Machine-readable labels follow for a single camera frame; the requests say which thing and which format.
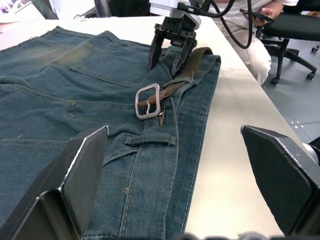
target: white table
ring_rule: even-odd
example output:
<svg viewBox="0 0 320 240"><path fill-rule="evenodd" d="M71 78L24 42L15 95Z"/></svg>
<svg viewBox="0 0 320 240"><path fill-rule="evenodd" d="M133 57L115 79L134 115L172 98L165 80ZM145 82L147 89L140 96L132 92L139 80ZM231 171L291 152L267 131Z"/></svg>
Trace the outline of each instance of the white table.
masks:
<svg viewBox="0 0 320 240"><path fill-rule="evenodd" d="M0 26L0 49L40 36L57 25L94 35L109 30L120 39L150 44L155 23L162 22L163 17L112 17L12 23ZM200 238L236 238L246 231L282 234L256 185L240 128L243 124L262 127L287 135L299 145L301 142L210 18L202 18L196 39L198 47L210 47L220 55L222 65L186 231Z"/></svg>

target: denim jeans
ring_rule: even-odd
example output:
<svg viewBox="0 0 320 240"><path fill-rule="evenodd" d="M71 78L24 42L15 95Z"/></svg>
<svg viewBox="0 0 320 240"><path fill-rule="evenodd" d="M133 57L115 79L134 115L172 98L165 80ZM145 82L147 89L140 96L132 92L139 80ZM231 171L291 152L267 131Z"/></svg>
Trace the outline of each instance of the denim jeans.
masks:
<svg viewBox="0 0 320 240"><path fill-rule="evenodd" d="M205 55L194 78L162 103L163 121L139 120L134 105L140 88L175 81L177 51L163 49L149 71L148 45L60 27L0 51L0 226L71 137L108 125L83 238L172 239L183 231L220 57Z"/></svg>

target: white pants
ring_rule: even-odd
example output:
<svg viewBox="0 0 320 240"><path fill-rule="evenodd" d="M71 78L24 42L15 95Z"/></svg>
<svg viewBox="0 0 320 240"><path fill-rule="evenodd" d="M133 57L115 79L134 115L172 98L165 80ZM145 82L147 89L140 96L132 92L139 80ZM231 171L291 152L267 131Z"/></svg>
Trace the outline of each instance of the white pants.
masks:
<svg viewBox="0 0 320 240"><path fill-rule="evenodd" d="M255 34L253 33L252 42L249 48L242 49L232 40L221 20L219 18L214 18L213 20L257 82L262 85L267 79L271 65L271 57L263 43L256 38ZM248 42L249 30L230 22L227 22L227 25L229 26L235 38L241 44L246 45Z"/></svg>

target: robotic arm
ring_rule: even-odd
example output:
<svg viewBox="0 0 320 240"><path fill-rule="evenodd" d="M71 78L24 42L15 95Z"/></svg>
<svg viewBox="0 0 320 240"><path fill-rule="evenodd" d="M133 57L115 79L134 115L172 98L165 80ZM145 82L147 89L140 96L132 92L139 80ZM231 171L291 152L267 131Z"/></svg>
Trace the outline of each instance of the robotic arm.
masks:
<svg viewBox="0 0 320 240"><path fill-rule="evenodd" d="M156 24L149 53L149 69L152 70L161 55L161 46L164 39L171 40L171 45L181 48L172 67L172 75L179 74L184 64L197 46L196 33L201 24L199 16L179 10L179 4L190 5L188 0L150 0L150 13L165 16L162 23Z"/></svg>
<svg viewBox="0 0 320 240"><path fill-rule="evenodd" d="M223 19L223 15L230 10L235 0L230 0L222 12L220 12L214 0L195 0L194 2L197 2L201 7L191 6L189 0L149 0L150 13L165 16L162 25L156 24L154 26L155 36L149 52L150 70L157 65L164 39L169 39L171 45L181 48L181 51L174 60L171 72L172 76L179 74L193 48L197 46L195 30L197 30L201 24L201 19L198 15L210 18L221 18L224 27L237 45L243 49L247 49L250 46L253 29L251 0L247 0L249 31L246 45L242 45L235 38ZM210 5L213 5L217 13L209 12Z"/></svg>

